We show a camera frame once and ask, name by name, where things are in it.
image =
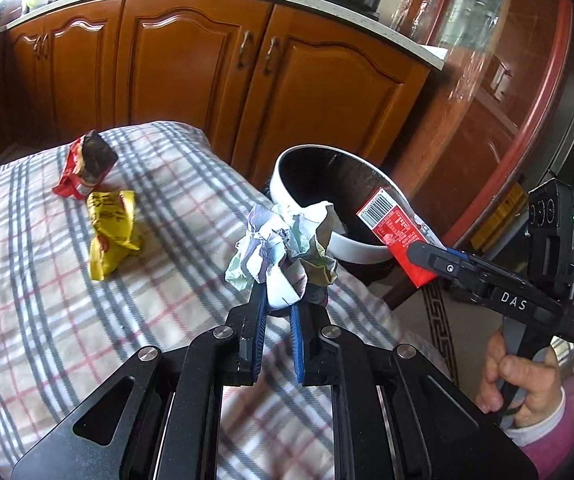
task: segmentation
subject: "barcode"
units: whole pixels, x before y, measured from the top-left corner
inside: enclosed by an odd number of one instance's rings
[[[373,229],[398,204],[389,193],[381,189],[358,213],[360,219]]]

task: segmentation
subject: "hand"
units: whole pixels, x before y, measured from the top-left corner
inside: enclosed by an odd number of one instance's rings
[[[496,381],[500,378],[524,388],[527,393],[522,407],[514,416],[518,428],[545,420],[562,401],[558,359],[551,347],[547,349],[545,362],[535,363],[523,357],[507,355],[502,333],[496,332],[487,345],[483,377],[475,400],[484,413],[497,412],[502,408],[502,395],[496,388]]]

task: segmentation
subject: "crumpled paper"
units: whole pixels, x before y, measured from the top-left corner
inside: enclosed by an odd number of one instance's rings
[[[326,248],[339,226],[330,202],[305,208],[276,204],[271,210],[256,204],[225,279],[237,290],[251,290],[254,281],[266,282],[273,310],[303,298],[326,305],[326,288],[336,280],[338,266]]]

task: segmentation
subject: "candy wrapper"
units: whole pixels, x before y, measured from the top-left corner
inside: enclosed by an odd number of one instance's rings
[[[141,239],[134,225],[135,195],[95,191],[87,198],[87,209],[96,236],[89,247],[89,274],[100,281],[114,271],[133,251],[140,250]]]
[[[83,200],[104,180],[117,160],[116,152],[92,130],[71,143],[62,176],[52,191]]]

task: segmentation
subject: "metal bolt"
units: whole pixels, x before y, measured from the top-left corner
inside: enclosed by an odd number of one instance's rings
[[[320,331],[327,339],[336,339],[340,334],[340,329],[336,325],[327,325]]]
[[[216,339],[227,339],[234,333],[234,329],[227,325],[220,325],[213,329],[213,336]]]
[[[400,345],[396,351],[398,352],[398,355],[403,359],[411,359],[412,357],[416,356],[416,348],[411,345]]]
[[[158,349],[153,346],[145,346],[138,351],[138,359],[141,361],[151,361],[158,357]]]

